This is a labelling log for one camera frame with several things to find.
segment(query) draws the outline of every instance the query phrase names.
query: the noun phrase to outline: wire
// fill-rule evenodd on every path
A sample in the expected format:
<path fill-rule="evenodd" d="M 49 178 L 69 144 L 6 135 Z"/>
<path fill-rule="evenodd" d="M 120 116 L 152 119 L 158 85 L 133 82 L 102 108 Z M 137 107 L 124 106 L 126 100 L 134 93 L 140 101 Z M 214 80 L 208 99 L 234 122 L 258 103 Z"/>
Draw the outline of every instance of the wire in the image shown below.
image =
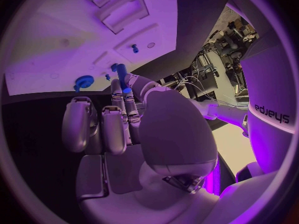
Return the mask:
<path fill-rule="evenodd" d="M 201 84 L 201 86 L 202 86 L 202 88 L 203 88 L 204 91 L 202 91 L 202 90 L 201 90 L 198 86 L 196 86 L 195 84 L 190 83 L 190 82 L 187 82 L 187 81 L 184 81 L 184 80 L 185 80 L 186 78 L 188 78 L 188 77 L 192 77 L 192 78 L 197 79 L 197 78 L 194 77 L 194 76 L 186 76 L 184 79 L 182 79 L 182 80 L 178 83 L 178 85 L 174 88 L 174 90 L 176 90 L 181 84 L 190 84 L 190 85 L 193 85 L 193 86 L 195 86 L 196 88 L 198 88 L 198 89 L 199 89 L 199 90 L 200 90 L 206 97 L 208 97 L 208 98 L 211 99 L 211 100 L 214 100 L 214 101 L 217 101 L 217 102 L 226 104 L 226 105 L 228 105 L 228 106 L 237 107 L 237 106 L 232 105 L 232 104 L 230 104 L 230 103 L 227 103 L 227 102 L 225 102 L 225 101 L 217 100 L 217 99 L 214 99 L 214 98 L 210 97 L 210 96 L 208 95 L 207 91 L 205 90 L 205 88 L 203 87 L 202 82 L 201 82 L 199 79 L 197 79 L 197 80 L 198 80 L 198 82 Z"/>

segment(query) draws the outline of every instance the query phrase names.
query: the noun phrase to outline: white panel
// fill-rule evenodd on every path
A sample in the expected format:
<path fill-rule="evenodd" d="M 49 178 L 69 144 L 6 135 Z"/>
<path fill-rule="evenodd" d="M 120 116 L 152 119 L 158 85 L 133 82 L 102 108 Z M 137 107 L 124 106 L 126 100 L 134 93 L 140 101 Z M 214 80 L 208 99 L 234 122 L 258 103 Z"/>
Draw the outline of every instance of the white panel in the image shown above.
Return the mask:
<path fill-rule="evenodd" d="M 9 94 L 73 91 L 84 75 L 95 83 L 82 90 L 101 91 L 110 85 L 106 74 L 117 77 L 114 63 L 130 72 L 175 49 L 176 0 L 123 1 L 47 0 L 15 44 L 5 74 Z"/>

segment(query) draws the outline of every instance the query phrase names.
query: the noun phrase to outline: mounting hole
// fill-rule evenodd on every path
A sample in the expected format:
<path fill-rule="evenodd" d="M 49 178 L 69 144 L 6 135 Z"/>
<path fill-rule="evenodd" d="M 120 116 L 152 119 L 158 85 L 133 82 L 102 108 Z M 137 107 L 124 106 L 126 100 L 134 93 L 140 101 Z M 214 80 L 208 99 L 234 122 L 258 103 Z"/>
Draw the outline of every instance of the mounting hole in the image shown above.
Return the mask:
<path fill-rule="evenodd" d="M 151 42 L 148 44 L 148 48 L 153 48 L 155 46 L 155 43 Z"/>

